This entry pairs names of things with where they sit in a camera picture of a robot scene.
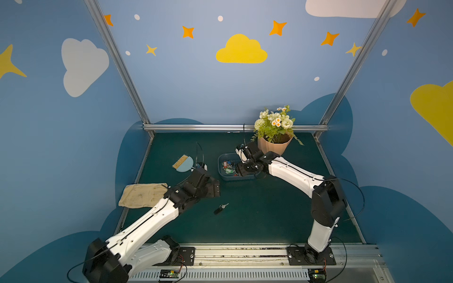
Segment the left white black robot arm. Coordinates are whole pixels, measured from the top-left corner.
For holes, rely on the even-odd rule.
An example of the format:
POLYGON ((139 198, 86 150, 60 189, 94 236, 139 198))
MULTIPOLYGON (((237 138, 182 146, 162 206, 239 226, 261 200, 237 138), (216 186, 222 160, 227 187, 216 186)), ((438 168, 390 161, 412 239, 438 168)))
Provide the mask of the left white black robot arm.
POLYGON ((201 199, 219 196, 219 180, 203 168, 194 169, 179 184, 166 187, 163 198, 124 231, 106 241, 95 239, 88 246, 83 275, 90 283, 126 283, 153 265, 172 264, 177 259, 179 244, 171 237, 148 247, 143 244, 201 199))

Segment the translucent blue storage box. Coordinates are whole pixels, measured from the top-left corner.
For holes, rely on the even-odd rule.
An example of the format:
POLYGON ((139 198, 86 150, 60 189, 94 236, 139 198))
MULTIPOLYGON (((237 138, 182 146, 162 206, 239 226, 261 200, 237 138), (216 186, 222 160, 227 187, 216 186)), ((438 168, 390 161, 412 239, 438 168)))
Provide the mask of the translucent blue storage box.
POLYGON ((224 153, 218 158, 218 172, 221 178, 225 181, 239 181, 255 179, 254 175, 240 176, 237 173, 237 167, 241 163, 239 156, 236 153, 224 153))

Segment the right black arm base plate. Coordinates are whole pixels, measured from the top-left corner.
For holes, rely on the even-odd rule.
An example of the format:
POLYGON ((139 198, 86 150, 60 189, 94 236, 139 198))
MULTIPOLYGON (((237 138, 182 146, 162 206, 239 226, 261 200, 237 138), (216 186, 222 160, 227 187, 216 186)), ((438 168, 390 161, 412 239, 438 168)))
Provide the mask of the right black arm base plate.
POLYGON ((335 257, 329 246, 324 251, 317 252, 310 247, 290 245, 286 248, 286 251, 290 265, 336 265, 335 257))

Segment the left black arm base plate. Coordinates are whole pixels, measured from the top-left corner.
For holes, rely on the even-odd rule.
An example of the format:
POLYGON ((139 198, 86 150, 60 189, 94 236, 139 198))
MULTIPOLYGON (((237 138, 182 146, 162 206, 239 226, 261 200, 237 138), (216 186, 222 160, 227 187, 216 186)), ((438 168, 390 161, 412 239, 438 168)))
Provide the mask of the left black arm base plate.
POLYGON ((170 256, 162 263, 155 264, 155 266, 176 266, 186 265, 193 266, 195 260, 196 248, 193 246, 180 246, 171 251, 170 256))

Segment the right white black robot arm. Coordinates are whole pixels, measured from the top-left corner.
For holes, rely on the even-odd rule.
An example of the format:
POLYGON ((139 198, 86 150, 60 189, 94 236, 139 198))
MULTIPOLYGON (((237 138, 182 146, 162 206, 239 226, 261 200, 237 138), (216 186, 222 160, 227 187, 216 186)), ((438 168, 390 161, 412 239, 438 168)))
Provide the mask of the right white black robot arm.
POLYGON ((293 185, 311 199, 314 222, 305 249, 313 255, 327 250, 334 227, 348 207, 338 178, 311 173, 275 152, 264 153, 253 142, 237 146, 235 152, 241 161, 236 166, 240 176, 266 173, 293 185))

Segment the black fob key bunch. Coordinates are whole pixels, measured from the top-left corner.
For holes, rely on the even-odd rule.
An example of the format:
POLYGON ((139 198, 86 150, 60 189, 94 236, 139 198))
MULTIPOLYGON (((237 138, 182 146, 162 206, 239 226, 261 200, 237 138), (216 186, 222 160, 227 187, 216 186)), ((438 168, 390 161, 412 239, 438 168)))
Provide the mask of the black fob key bunch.
POLYGON ((218 215, 219 213, 221 213, 228 205, 229 203, 219 205, 219 207, 214 211, 214 215, 218 215))

